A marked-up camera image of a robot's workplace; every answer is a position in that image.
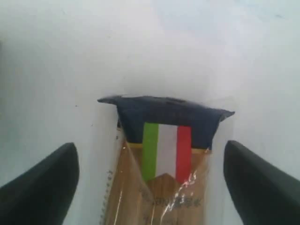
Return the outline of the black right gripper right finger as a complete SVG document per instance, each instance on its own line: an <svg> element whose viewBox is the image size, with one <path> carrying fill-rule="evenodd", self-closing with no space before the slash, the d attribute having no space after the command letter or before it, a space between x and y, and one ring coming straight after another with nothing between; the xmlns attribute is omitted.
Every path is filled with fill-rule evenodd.
<svg viewBox="0 0 300 225"><path fill-rule="evenodd" d="M300 182L237 141L225 146L224 177L245 225L298 225Z"/></svg>

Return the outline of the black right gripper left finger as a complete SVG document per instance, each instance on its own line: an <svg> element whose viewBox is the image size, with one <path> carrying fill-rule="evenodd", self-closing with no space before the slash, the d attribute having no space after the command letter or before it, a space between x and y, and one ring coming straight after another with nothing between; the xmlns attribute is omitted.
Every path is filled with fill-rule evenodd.
<svg viewBox="0 0 300 225"><path fill-rule="evenodd" d="M68 142L0 188L2 225L61 225L79 181L79 159Z"/></svg>

